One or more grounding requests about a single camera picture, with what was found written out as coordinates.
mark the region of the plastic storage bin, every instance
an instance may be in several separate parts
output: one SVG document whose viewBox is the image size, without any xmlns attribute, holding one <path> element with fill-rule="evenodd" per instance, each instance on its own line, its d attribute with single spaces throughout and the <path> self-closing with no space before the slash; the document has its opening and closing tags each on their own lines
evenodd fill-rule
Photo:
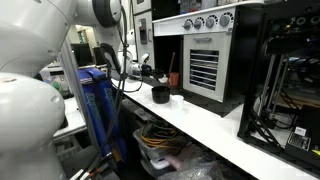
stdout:
<svg viewBox="0 0 320 180">
<path fill-rule="evenodd" d="M 69 136 L 55 142 L 55 147 L 60 161 L 68 159 L 82 150 L 82 147 L 74 136 Z"/>
<path fill-rule="evenodd" d="M 172 166 L 167 166 L 165 168 L 162 169 L 156 169 L 152 166 L 152 164 L 150 163 L 148 157 L 146 156 L 146 154 L 140 149 L 141 151 L 141 165 L 142 167 L 154 178 L 158 178 L 166 173 L 169 172 L 173 172 L 175 171 L 175 169 Z"/>
<path fill-rule="evenodd" d="M 138 129 L 133 133 L 134 138 L 139 142 L 139 148 L 145 152 L 145 154 L 153 161 L 163 158 L 166 155 L 176 154 L 179 152 L 179 149 L 164 149 L 164 148 L 157 148 L 157 147 L 149 147 L 146 145 L 143 140 L 140 138 L 140 131 L 142 129 Z M 177 143 L 180 147 L 183 147 L 186 142 L 188 141 L 187 138 L 183 136 L 176 137 Z"/>
</svg>

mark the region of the white wall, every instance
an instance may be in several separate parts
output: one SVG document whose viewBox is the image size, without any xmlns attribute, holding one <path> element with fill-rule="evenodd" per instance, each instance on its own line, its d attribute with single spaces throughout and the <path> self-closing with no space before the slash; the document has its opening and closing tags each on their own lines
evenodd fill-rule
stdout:
<svg viewBox="0 0 320 180">
<path fill-rule="evenodd" d="M 86 32 L 86 35 L 87 35 L 87 38 L 88 38 L 88 42 L 87 43 L 89 44 L 91 55 L 94 56 L 94 52 L 93 52 L 92 48 L 99 46 L 99 44 L 97 42 L 97 39 L 96 39 L 96 36 L 94 34 L 93 28 L 89 27 L 89 26 L 79 26 L 79 25 L 76 25 L 75 27 L 76 27 L 78 32 L 79 31 L 85 31 Z"/>
<path fill-rule="evenodd" d="M 122 6 L 124 7 L 124 10 L 126 11 L 126 15 L 127 15 L 127 27 L 128 27 L 128 31 L 130 29 L 133 29 L 133 18 L 131 13 L 131 7 L 130 7 L 130 1 L 131 0 L 122 0 Z"/>
<path fill-rule="evenodd" d="M 99 44 L 97 43 L 96 37 L 94 35 L 93 29 L 90 27 L 85 30 L 88 38 L 88 43 L 91 51 L 91 55 L 94 56 L 93 49 L 94 47 L 98 47 Z"/>
<path fill-rule="evenodd" d="M 71 25 L 67 37 L 71 43 L 80 43 L 77 28 L 75 25 Z"/>
</svg>

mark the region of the black metal frame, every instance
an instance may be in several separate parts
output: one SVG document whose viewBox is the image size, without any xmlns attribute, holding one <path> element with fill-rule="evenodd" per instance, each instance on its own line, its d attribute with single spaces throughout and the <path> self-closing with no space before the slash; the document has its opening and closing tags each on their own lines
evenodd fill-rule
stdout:
<svg viewBox="0 0 320 180">
<path fill-rule="evenodd" d="M 292 164 L 299 169 L 308 171 L 313 175 L 320 176 L 320 168 L 310 165 L 305 161 L 285 153 L 284 149 L 268 130 L 267 124 L 257 117 L 253 111 L 255 100 L 258 98 L 256 94 L 258 92 L 259 74 L 261 71 L 263 71 L 265 59 L 270 58 L 270 56 L 262 56 L 265 54 L 265 39 L 268 38 L 267 21 L 270 19 L 283 17 L 295 17 L 315 10 L 317 12 L 320 10 L 320 3 L 317 0 L 288 0 L 278 4 L 268 5 L 263 8 L 258 38 L 258 47 L 260 48 L 256 52 L 256 61 L 251 67 L 251 80 L 248 88 L 248 94 L 244 103 L 238 137 L 243 139 L 246 143 L 252 144 L 263 151 L 274 154 L 276 157 Z M 277 55 L 276 62 L 279 62 L 281 52 L 272 54 Z M 253 131 L 257 131 L 262 137 L 265 138 L 265 141 L 253 137 L 251 135 Z"/>
</svg>

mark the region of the black cable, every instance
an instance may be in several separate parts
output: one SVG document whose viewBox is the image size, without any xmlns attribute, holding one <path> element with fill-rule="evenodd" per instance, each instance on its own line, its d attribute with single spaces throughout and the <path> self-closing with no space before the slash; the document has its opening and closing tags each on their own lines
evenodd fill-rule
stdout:
<svg viewBox="0 0 320 180">
<path fill-rule="evenodd" d="M 119 37 L 120 37 L 120 41 L 121 41 L 121 43 L 122 43 L 122 46 L 124 47 L 125 44 L 124 44 L 124 42 L 123 42 L 122 35 L 121 35 L 121 32 L 120 32 L 120 26 L 118 27 L 118 33 L 119 33 Z"/>
<path fill-rule="evenodd" d="M 185 143 L 183 146 L 181 146 L 181 148 L 179 149 L 179 151 L 178 151 L 177 153 L 173 154 L 173 155 L 174 155 L 174 156 L 178 156 L 178 155 L 181 153 L 181 151 L 182 151 L 184 148 L 187 147 L 188 142 L 189 142 L 189 141 L 186 141 L 186 143 Z"/>
<path fill-rule="evenodd" d="M 131 27 L 131 23 L 132 23 L 132 25 L 134 26 L 134 19 L 133 19 L 133 2 L 132 2 L 132 0 L 130 0 L 130 11 L 129 11 L 129 20 L 130 20 L 130 29 L 132 29 L 132 27 Z"/>
<path fill-rule="evenodd" d="M 115 88 L 115 89 L 117 89 L 117 87 L 116 87 L 116 85 L 115 84 L 113 84 L 113 82 L 110 80 L 110 82 L 111 82 L 111 84 L 112 84 L 112 86 Z M 143 78 L 141 77 L 141 80 L 140 80 L 140 86 L 138 87 L 138 89 L 136 89 L 136 90 L 133 90 L 133 91 L 124 91 L 124 90 L 122 90 L 123 92 L 125 92 L 125 93 L 134 93 L 134 92 L 137 92 L 137 91 L 139 91 L 140 89 L 141 89 L 141 87 L 142 87 L 142 84 L 143 84 Z"/>
<path fill-rule="evenodd" d="M 125 14 L 125 10 L 124 10 L 124 8 L 123 8 L 123 6 L 121 6 L 121 11 L 122 11 L 122 13 L 123 13 L 123 18 L 124 18 L 124 21 L 125 21 L 125 23 L 124 23 L 124 26 L 125 26 L 125 31 L 127 30 L 127 19 L 126 19 L 126 14 Z M 127 55 L 127 47 L 126 46 L 124 46 L 123 47 L 124 48 L 124 58 L 126 59 L 126 55 Z M 122 99 L 122 95 L 121 94 L 123 94 L 123 93 L 121 93 L 121 90 L 120 90 L 120 85 L 121 85 L 121 81 L 122 81 L 122 78 L 124 78 L 125 76 L 124 76 L 124 74 L 125 74 L 125 70 L 126 70 L 126 61 L 124 61 L 124 71 L 123 71 L 123 73 L 122 73 L 122 75 L 120 75 L 120 80 L 119 80 L 119 83 L 118 83 L 118 90 L 117 90 L 117 95 L 116 95 L 116 101 L 115 101 L 115 104 L 116 104 L 116 107 L 117 107 L 117 103 L 118 104 L 120 104 L 121 105 L 121 99 Z M 104 143 L 100 146 L 100 149 L 99 149 L 99 151 L 95 154 L 95 156 L 94 156 L 94 158 L 90 161 L 90 163 L 88 163 L 88 165 L 83 169 L 83 172 L 76 178 L 76 180 L 80 180 L 80 178 L 89 170 L 89 168 L 94 164 L 94 162 L 95 162 L 95 160 L 97 159 L 97 158 L 99 158 L 98 159 L 98 161 L 97 161 L 97 163 L 96 163 L 96 165 L 95 165 L 95 171 L 96 171 L 96 169 L 98 168 L 98 165 L 99 165 L 99 163 L 100 163 L 100 160 L 101 160 L 101 154 L 102 154 L 102 152 L 103 152 L 103 149 L 104 149 L 104 147 L 108 144 L 108 139 L 109 139 L 109 136 L 111 135 L 111 132 L 112 132 L 112 129 L 113 129 L 113 127 L 114 127 L 114 125 L 116 124 L 116 120 L 117 120 L 117 116 L 118 116 L 118 114 L 119 114 L 119 109 L 117 110 L 117 108 L 115 109 L 116 110 L 116 114 L 114 114 L 114 120 L 113 121 L 111 121 L 110 122 L 110 125 L 109 125 L 109 128 L 108 128 L 108 131 L 107 131 L 107 135 L 106 135 L 106 139 L 105 139 L 105 141 L 104 141 Z"/>
<path fill-rule="evenodd" d="M 285 99 L 284 99 L 284 96 L 281 95 L 281 93 L 280 93 L 280 95 L 282 96 L 282 99 L 288 104 L 288 106 L 289 106 L 291 109 L 300 110 L 300 108 L 298 107 L 298 105 L 292 100 L 292 98 L 286 93 L 286 91 L 283 90 L 283 89 L 281 89 L 281 91 L 282 91 L 282 93 L 284 94 L 285 98 L 289 99 L 289 101 L 290 101 L 290 102 L 288 102 L 287 100 L 285 100 Z"/>
<path fill-rule="evenodd" d="M 127 15 L 126 15 L 126 11 L 124 10 L 123 6 L 121 7 L 121 12 L 123 15 L 123 21 L 124 21 L 124 46 L 123 46 L 123 72 L 122 72 L 122 78 L 123 78 L 123 82 L 122 82 L 122 90 L 124 90 L 124 85 L 125 85 L 125 75 L 126 75 L 126 68 L 127 68 Z M 120 93 L 120 101 L 118 104 L 118 110 L 117 110 L 117 116 L 119 115 L 120 109 L 121 109 L 121 100 L 123 98 L 123 91 L 121 91 Z"/>
<path fill-rule="evenodd" d="M 275 126 L 276 126 L 277 128 L 279 128 L 279 129 L 290 129 L 290 128 L 292 128 L 292 126 L 281 127 L 281 126 L 278 126 L 278 125 L 276 125 L 276 124 L 275 124 Z"/>
<path fill-rule="evenodd" d="M 167 143 L 172 143 L 171 140 L 179 136 L 176 128 L 168 127 L 167 124 L 161 121 L 150 122 L 147 126 L 150 128 L 148 130 L 143 128 L 141 134 L 148 139 L 158 139 L 159 141 L 162 140 Z"/>
<path fill-rule="evenodd" d="M 281 121 L 279 121 L 279 120 L 277 120 L 276 122 L 277 122 L 277 123 L 280 123 L 280 124 L 283 124 L 283 125 L 285 125 L 285 126 L 291 126 L 290 124 L 286 124 L 286 123 L 281 122 Z"/>
</svg>

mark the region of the oven door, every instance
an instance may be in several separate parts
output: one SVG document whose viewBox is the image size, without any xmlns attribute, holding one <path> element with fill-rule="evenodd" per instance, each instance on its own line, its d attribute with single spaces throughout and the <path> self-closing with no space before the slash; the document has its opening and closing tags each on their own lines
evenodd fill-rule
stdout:
<svg viewBox="0 0 320 180">
<path fill-rule="evenodd" d="M 230 45 L 225 32 L 185 35 L 183 88 L 223 102 Z"/>
</svg>

